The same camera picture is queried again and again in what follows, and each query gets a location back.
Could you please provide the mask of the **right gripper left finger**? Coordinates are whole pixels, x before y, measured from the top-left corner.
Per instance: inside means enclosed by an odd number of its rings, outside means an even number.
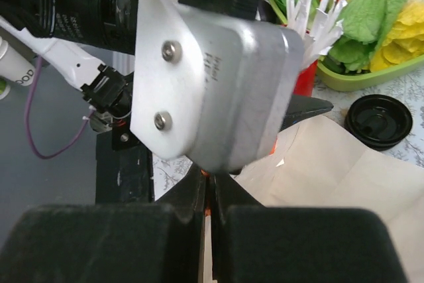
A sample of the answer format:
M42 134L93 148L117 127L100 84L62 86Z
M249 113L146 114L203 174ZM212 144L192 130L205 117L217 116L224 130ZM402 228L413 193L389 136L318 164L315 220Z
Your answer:
M206 188L192 165L154 203L29 210L1 249L1 281L202 282Z

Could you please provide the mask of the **paper takeout bag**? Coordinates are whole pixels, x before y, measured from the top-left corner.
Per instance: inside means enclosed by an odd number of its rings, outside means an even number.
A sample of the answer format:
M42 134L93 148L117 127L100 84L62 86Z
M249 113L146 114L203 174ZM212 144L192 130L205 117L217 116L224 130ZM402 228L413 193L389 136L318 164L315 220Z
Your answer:
M363 145L325 116L278 135L236 181L266 206L360 207L388 228L410 282L423 281L423 169Z

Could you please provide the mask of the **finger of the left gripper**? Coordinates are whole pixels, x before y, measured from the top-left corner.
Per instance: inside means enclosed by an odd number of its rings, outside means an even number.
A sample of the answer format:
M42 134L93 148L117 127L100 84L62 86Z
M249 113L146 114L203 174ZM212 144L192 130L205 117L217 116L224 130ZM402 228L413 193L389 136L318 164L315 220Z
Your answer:
M289 102L281 131L303 120L330 112L334 105L327 100L293 94Z

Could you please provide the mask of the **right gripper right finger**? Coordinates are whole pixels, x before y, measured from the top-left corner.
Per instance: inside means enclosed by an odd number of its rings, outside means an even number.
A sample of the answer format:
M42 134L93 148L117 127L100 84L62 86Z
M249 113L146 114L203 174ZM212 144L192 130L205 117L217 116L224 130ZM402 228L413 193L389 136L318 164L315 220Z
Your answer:
M218 282L406 282L382 220L367 209L265 207L227 174L211 179Z

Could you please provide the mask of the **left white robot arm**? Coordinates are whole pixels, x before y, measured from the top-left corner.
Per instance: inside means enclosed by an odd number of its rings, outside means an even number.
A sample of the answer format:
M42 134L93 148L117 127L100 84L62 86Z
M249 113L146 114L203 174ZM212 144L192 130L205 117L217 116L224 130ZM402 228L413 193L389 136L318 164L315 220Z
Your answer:
M1 27L54 66L117 136L152 150L272 137L303 69L296 31L260 0L1 0Z

